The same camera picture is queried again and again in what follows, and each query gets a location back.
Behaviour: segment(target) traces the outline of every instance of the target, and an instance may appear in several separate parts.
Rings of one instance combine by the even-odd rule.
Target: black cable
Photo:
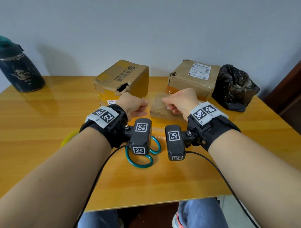
[[[99,172],[98,172],[98,174],[97,174],[97,176],[96,176],[96,178],[95,178],[95,181],[94,181],[94,183],[93,183],[93,185],[92,185],[92,188],[91,188],[91,190],[90,190],[90,193],[89,193],[89,195],[88,195],[88,197],[87,197],[87,200],[86,200],[86,202],[85,202],[85,205],[84,205],[82,211],[80,212],[80,215],[79,215],[79,217],[77,218],[77,221],[76,221],[76,223],[74,224],[73,228],[76,228],[76,226],[77,226],[77,224],[78,224],[80,218],[82,217],[82,215],[83,215],[83,213],[84,213],[84,211],[85,211],[85,209],[86,209],[86,206],[87,206],[87,204],[88,204],[88,202],[89,202],[89,200],[90,200],[90,197],[91,197],[91,195],[92,195],[92,193],[93,193],[93,190],[94,190],[94,188],[95,188],[95,186],[96,186],[96,184],[97,184],[97,182],[98,182],[98,179],[99,179],[99,177],[100,177],[100,174],[101,174],[101,172],[102,172],[102,170],[103,170],[105,164],[106,164],[107,161],[110,159],[110,157],[112,157],[112,155],[115,154],[116,151],[118,151],[119,149],[121,149],[121,148],[123,148],[123,147],[126,147],[126,146],[129,146],[129,145],[123,145],[123,146],[121,146],[121,147],[118,147],[116,150],[114,150],[113,153],[110,154],[110,156],[106,159],[106,161],[104,162],[104,164],[103,164],[102,167],[100,168],[100,170],[99,170]]]
[[[254,220],[250,217],[250,215],[248,214],[248,212],[244,209],[243,205],[241,204],[241,202],[239,201],[239,199],[237,198],[236,194],[234,193],[234,191],[232,190],[232,188],[230,187],[229,183],[227,182],[226,178],[224,177],[224,175],[221,173],[221,171],[219,170],[219,168],[212,162],[210,161],[209,158],[205,157],[204,155],[201,155],[199,153],[193,152],[193,151],[186,151],[186,153],[191,153],[191,154],[196,154],[199,155],[201,157],[203,157],[204,159],[206,159],[207,161],[210,162],[211,165],[214,166],[214,168],[219,172],[219,174],[221,175],[221,177],[223,178],[223,180],[225,181],[226,185],[228,186],[228,188],[230,189],[232,195],[234,196],[234,198],[237,200],[238,204],[240,205],[241,209],[244,211],[244,213],[247,215],[247,217],[251,220],[251,222],[253,223],[253,225],[256,228],[259,228],[258,225],[254,222]]]

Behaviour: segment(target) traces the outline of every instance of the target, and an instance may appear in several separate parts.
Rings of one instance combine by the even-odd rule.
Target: black wrist brace
[[[128,140],[128,138],[124,134],[124,127],[125,125],[127,125],[128,117],[120,106],[116,104],[111,104],[108,107],[112,108],[119,114],[112,122],[109,123],[109,125],[107,125],[105,128],[102,128],[93,120],[88,120],[82,125],[79,132],[81,132],[87,127],[94,128],[95,130],[99,131],[103,136],[105,136],[112,148],[118,148],[122,143]]]
[[[210,122],[202,126],[191,114],[188,116],[187,129],[194,132],[196,135],[196,139],[192,141],[191,144],[193,146],[201,145],[206,151],[209,150],[209,147],[214,140],[226,131],[235,129],[241,132],[234,123],[223,116],[215,117]]]

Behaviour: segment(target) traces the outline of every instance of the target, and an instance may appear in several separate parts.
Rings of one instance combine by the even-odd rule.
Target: wrist strap
[[[92,127],[105,136],[112,148],[118,148],[128,140],[124,135],[124,127],[127,121],[127,115],[120,106],[116,104],[108,107],[101,106],[87,116],[86,122],[82,125],[79,132],[87,127]]]
[[[226,114],[209,102],[198,105],[190,112],[187,129],[197,135],[192,145],[201,145],[206,151],[215,139],[226,131],[235,129],[241,132],[234,123],[228,120]]]

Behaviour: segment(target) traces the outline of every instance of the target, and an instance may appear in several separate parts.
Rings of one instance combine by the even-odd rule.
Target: person's left hand
[[[133,117],[145,116],[147,114],[145,110],[148,101],[132,96],[130,93],[122,94],[115,104],[119,105],[125,111],[128,121]]]

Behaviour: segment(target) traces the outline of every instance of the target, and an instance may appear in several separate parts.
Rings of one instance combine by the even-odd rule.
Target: sneaker
[[[119,227],[119,228],[124,228],[124,223],[123,223],[123,221],[121,220],[121,218],[117,218],[117,222],[118,222],[118,227]]]
[[[184,228],[184,226],[179,221],[179,215],[176,213],[172,219],[172,228]]]

